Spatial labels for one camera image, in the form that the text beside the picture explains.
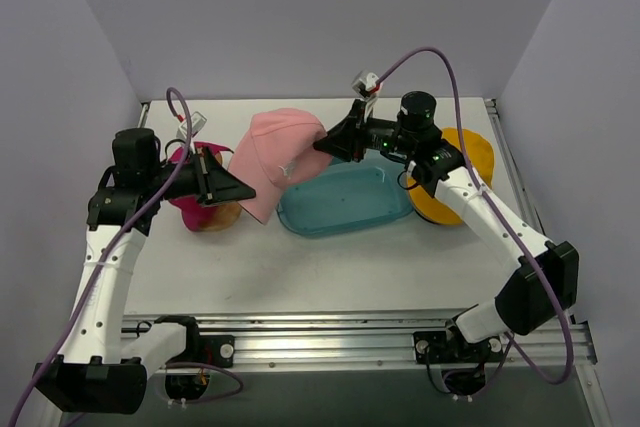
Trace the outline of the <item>pink baseball cap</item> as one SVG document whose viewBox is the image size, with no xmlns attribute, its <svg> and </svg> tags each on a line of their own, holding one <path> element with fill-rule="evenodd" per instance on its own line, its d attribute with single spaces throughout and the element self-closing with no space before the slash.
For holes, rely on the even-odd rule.
<svg viewBox="0 0 640 427">
<path fill-rule="evenodd" d="M 255 190 L 241 207 L 266 224 L 286 190 L 323 173 L 332 156 L 314 149 L 327 136 L 310 112 L 282 108 L 251 118 L 248 131 L 231 157 L 228 170 Z"/>
</svg>

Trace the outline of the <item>magenta baseball cap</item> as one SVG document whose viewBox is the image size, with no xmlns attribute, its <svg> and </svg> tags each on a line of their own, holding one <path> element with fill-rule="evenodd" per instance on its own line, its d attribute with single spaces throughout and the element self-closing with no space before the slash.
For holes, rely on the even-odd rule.
<svg viewBox="0 0 640 427">
<path fill-rule="evenodd" d="M 222 154 L 224 152 L 233 152 L 229 147 L 207 142 L 196 142 L 196 147 L 208 148 L 221 164 L 224 163 Z M 169 157 L 169 161 L 172 163 L 177 163 L 181 153 L 182 147 L 177 148 Z M 189 231 L 201 232 L 197 230 L 198 221 L 202 217 L 203 209 L 207 206 L 198 204 L 193 197 L 184 197 L 176 200 L 170 200 L 169 202 L 171 203 L 171 205 L 180 210 L 182 221 Z"/>
</svg>

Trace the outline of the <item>yellow bucket hat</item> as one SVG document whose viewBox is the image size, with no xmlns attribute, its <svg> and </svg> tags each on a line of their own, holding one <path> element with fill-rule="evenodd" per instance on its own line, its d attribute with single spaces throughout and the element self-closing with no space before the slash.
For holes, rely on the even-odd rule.
<svg viewBox="0 0 640 427">
<path fill-rule="evenodd" d="M 492 187 L 495 156 L 491 143 L 480 134 L 464 129 L 463 140 L 466 152 L 480 178 L 488 187 Z M 450 208 L 431 198 L 411 176 L 404 176 L 410 202 L 416 213 L 425 221 L 435 225 L 459 226 L 462 219 Z"/>
</svg>

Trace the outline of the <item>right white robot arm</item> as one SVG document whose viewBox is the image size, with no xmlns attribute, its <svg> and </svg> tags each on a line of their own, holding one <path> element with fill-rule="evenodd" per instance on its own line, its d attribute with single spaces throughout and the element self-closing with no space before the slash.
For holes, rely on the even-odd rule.
<svg viewBox="0 0 640 427">
<path fill-rule="evenodd" d="M 469 169 L 460 148 L 435 125 L 436 99 L 412 91 L 400 100 L 395 120 L 371 115 L 357 99 L 349 114 L 314 147 L 345 162 L 359 162 L 369 149 L 401 164 L 426 194 L 451 209 L 493 252 L 506 270 L 497 295 L 453 320 L 444 347 L 455 359 L 475 353 L 480 342 L 510 331 L 527 335 L 562 315 L 577 300 L 579 254 L 555 243 L 520 219 Z"/>
</svg>

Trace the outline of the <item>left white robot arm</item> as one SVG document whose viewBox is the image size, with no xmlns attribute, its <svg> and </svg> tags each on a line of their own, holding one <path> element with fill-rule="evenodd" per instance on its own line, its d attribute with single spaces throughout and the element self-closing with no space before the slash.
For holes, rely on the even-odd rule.
<svg viewBox="0 0 640 427">
<path fill-rule="evenodd" d="M 188 315 L 143 321 L 136 339 L 121 343 L 134 268 L 162 202 L 197 217 L 255 195 L 223 166 L 227 147 L 179 144 L 163 158 L 148 128 L 120 131 L 112 142 L 113 163 L 88 203 L 84 270 L 69 324 L 33 375 L 37 391 L 65 413 L 133 414 L 164 367 L 198 369 L 193 380 L 172 375 L 165 383 L 171 397 L 195 401 L 209 373 L 232 364 L 233 339 L 205 339 Z"/>
</svg>

